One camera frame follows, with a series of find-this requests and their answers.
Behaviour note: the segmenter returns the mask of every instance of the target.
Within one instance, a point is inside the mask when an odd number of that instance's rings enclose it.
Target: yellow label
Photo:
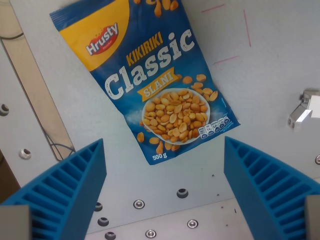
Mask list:
[[[175,75],[175,68],[172,67],[150,82],[147,86],[140,89],[138,94],[142,96],[142,101],[144,102],[178,79],[179,77]]]
[[[129,0],[115,0],[60,31],[89,71],[103,64],[125,37],[130,16]]]

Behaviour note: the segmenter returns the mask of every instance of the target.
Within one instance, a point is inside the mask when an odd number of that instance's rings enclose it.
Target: nutrition label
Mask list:
[[[223,129],[228,123],[230,123],[230,119],[228,116],[219,118],[217,121],[213,121],[212,123],[208,123],[204,127],[200,127],[198,129],[199,135],[202,139],[207,138],[215,133],[218,133],[221,129]]]

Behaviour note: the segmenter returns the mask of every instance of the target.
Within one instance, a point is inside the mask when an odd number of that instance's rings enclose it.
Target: red marking line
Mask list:
[[[247,23],[247,15],[246,15],[246,11],[243,10],[244,13],[244,20],[245,20],[245,25],[246,25],[246,33],[248,34],[248,39],[249,39],[249,45],[251,47],[251,41],[250,41],[250,35],[249,35],[249,29],[248,29],[248,23]]]
[[[233,57],[229,57],[227,59],[224,59],[224,60],[221,60],[221,61],[216,61],[214,64],[212,65],[215,65],[215,64],[219,64],[219,63],[222,63],[222,62],[225,62],[225,61],[228,61],[228,60],[231,60],[231,59],[235,59],[235,58],[238,58],[239,56],[233,56]]]
[[[202,12],[202,13],[205,13],[205,12],[211,11],[211,10],[213,10],[213,9],[221,8],[221,7],[223,7],[224,5],[225,5],[225,4],[221,4],[221,5],[219,5],[219,6],[214,6],[214,7],[212,7],[212,8],[203,10],[203,11],[201,11],[201,12]]]

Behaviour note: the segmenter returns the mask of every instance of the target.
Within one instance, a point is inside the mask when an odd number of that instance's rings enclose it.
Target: bowl of peanuts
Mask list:
[[[142,109],[144,126],[173,145],[192,143],[198,128],[210,119],[210,106],[198,92],[188,88],[167,88],[150,98]]]

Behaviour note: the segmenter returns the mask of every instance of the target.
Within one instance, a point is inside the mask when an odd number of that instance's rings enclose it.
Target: blue package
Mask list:
[[[81,0],[50,16],[150,165],[240,125],[180,0]]]

